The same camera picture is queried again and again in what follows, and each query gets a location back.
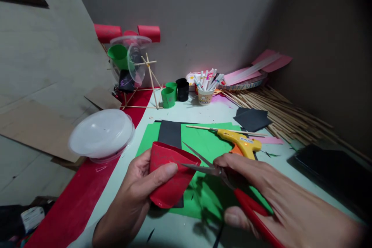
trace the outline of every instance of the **white table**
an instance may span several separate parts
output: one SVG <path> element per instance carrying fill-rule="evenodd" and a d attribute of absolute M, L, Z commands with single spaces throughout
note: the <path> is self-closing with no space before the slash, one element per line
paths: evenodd
<path fill-rule="evenodd" d="M 136 128 L 133 141 L 121 155 L 106 188 L 92 212 L 87 226 L 90 226 L 101 218 L 113 201 L 123 181 L 128 165 L 137 153 L 147 124 L 153 123 L 155 120 L 168 120 L 193 123 L 232 122 L 234 125 L 239 125 L 233 119 L 238 107 L 228 99 L 222 96 L 215 96 L 212 103 L 205 107 L 199 106 L 197 103 L 197 97 L 191 93 L 188 101 L 183 103 L 176 102 L 176 105 L 171 109 L 146 109 L 141 122 Z M 265 129 L 259 131 L 259 133 L 269 134 Z M 302 147 L 298 142 L 294 142 L 293 146 L 296 149 Z M 357 219 L 346 207 L 287 163 L 287 159 L 295 153 L 289 144 L 285 142 L 283 145 L 263 145 L 262 149 L 268 153 L 280 155 L 280 157 L 269 158 L 265 153 L 257 152 L 256 155 L 259 161 L 269 163 L 294 182 Z M 178 214 L 166 213 L 162 216 L 153 216 L 149 213 L 130 247 L 144 247 L 145 245 L 147 247 L 164 248 L 212 247 L 220 230 L 219 226 L 218 224 L 203 224 L 199 219 Z M 146 244 L 154 228 L 155 230 L 151 240 Z M 218 247 L 269 247 L 269 245 L 256 240 L 251 233 L 224 226 Z"/>

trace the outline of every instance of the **scissor blade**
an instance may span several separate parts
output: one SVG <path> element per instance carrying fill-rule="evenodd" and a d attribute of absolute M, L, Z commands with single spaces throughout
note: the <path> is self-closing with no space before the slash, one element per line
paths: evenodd
<path fill-rule="evenodd" d="M 200 160 L 202 160 L 204 163 L 206 163 L 207 164 L 207 166 L 209 166 L 209 167 L 213 167 L 213 164 L 211 163 L 211 162 L 209 162 L 206 158 L 204 158 L 203 156 L 201 156 L 198 152 L 196 152 L 195 151 L 195 149 L 193 149 L 191 146 L 189 146 L 187 143 L 185 143 L 184 141 L 183 141 L 183 143 L 192 151 L 192 152 L 194 152 L 194 154 L 196 155 L 196 156 L 198 156 L 199 158 L 200 158 Z"/>
<path fill-rule="evenodd" d="M 214 167 L 201 167 L 197 165 L 191 165 L 191 164 L 181 164 L 185 167 L 191 168 L 193 170 L 205 173 L 205 174 L 210 174 L 214 176 L 220 176 L 221 171 L 219 169 L 215 169 Z"/>

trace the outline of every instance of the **hand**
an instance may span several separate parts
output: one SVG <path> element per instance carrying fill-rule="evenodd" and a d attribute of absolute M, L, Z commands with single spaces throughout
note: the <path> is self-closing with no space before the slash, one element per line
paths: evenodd
<path fill-rule="evenodd" d="M 161 166 L 152 173 L 151 149 L 134 158 L 106 214 L 96 226 L 93 247 L 125 247 L 140 230 L 150 208 L 149 195 L 178 171 L 176 163 Z"/>
<path fill-rule="evenodd" d="M 360 241 L 363 229 L 359 223 L 269 164 L 229 153 L 216 158 L 214 164 L 230 167 L 261 192 L 275 216 L 256 214 L 285 247 L 349 248 Z M 240 207 L 226 209 L 224 219 L 260 237 Z"/>

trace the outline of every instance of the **cup of markers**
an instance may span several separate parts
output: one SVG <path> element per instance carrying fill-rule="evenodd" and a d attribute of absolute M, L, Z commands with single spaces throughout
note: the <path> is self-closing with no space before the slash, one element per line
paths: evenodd
<path fill-rule="evenodd" d="M 212 75 L 208 71 L 201 71 L 200 79 L 194 75 L 195 92 L 199 98 L 200 105 L 209 105 L 214 90 L 224 78 L 223 74 L 217 74 L 217 70 L 212 70 Z"/>

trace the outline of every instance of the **bundle of wooden sticks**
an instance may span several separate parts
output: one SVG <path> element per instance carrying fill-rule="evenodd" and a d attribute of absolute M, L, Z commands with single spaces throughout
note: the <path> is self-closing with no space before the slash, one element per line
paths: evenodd
<path fill-rule="evenodd" d="M 306 146 L 319 139 L 326 139 L 333 143 L 339 143 L 370 160 L 369 157 L 342 140 L 332 130 L 333 127 L 330 124 L 296 107 L 270 86 L 242 91 L 221 90 L 221 93 L 240 107 L 267 110 L 267 116 L 272 124 L 266 129 L 272 135 L 283 138 L 288 143 L 291 143 L 291 140 L 298 140 Z"/>

